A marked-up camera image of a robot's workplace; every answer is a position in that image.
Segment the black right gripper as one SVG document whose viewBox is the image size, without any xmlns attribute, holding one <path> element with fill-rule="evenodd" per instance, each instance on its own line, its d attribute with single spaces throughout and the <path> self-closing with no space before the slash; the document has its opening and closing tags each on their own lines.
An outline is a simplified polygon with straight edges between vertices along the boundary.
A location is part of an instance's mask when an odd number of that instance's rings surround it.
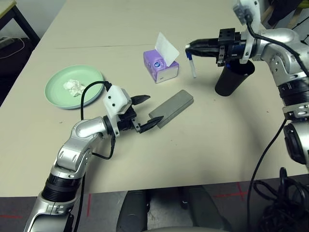
<svg viewBox="0 0 309 232">
<path fill-rule="evenodd" d="M 218 38 L 197 39 L 185 46 L 186 52 L 197 57 L 217 58 L 218 67 L 232 60 L 241 59 L 246 40 L 235 28 L 220 29 Z"/>
</svg>

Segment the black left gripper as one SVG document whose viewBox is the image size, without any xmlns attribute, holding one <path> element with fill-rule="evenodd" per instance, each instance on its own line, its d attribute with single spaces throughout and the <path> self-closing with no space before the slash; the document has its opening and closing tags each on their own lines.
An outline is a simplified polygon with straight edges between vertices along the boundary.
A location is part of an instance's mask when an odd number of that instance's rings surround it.
<svg viewBox="0 0 309 232">
<path fill-rule="evenodd" d="M 149 98 L 150 98 L 149 95 L 137 95 L 137 96 L 131 97 L 131 104 L 138 105 L 148 100 Z M 118 116 L 119 121 L 117 122 L 119 131 L 135 129 L 136 132 L 144 133 L 152 129 L 163 119 L 163 116 L 157 116 L 157 117 L 154 117 L 148 120 L 147 123 L 140 125 L 139 123 L 136 122 L 136 116 L 137 114 L 132 106 L 130 106 L 124 114 L 119 115 Z"/>
</svg>

